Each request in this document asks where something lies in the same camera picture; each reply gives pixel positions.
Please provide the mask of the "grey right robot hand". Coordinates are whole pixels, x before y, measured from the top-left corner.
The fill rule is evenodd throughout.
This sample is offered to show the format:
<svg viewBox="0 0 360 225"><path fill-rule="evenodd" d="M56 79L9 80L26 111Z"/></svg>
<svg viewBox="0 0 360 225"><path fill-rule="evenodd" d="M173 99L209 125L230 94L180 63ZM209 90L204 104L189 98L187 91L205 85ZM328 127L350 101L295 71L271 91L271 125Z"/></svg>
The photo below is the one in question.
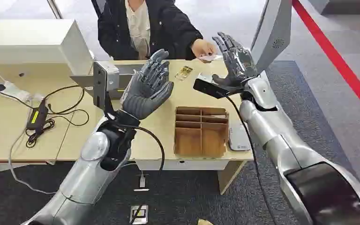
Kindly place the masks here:
<svg viewBox="0 0 360 225"><path fill-rule="evenodd" d="M247 81L258 75L251 53L232 36L223 32L217 34L218 36L214 36L212 39L222 53L228 75L221 78L213 74L212 79L219 87L231 94L241 93Z"/></svg>

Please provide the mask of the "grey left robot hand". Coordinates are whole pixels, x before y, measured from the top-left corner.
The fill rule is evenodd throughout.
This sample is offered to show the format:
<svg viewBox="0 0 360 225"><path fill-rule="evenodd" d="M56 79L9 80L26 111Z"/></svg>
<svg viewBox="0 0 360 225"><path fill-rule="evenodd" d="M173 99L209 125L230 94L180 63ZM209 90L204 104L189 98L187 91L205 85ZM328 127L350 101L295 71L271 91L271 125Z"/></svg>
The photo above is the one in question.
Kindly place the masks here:
<svg viewBox="0 0 360 225"><path fill-rule="evenodd" d="M154 52L131 78L122 97L122 110L139 120L147 118L172 94L174 82L169 80L169 52Z"/></svg>

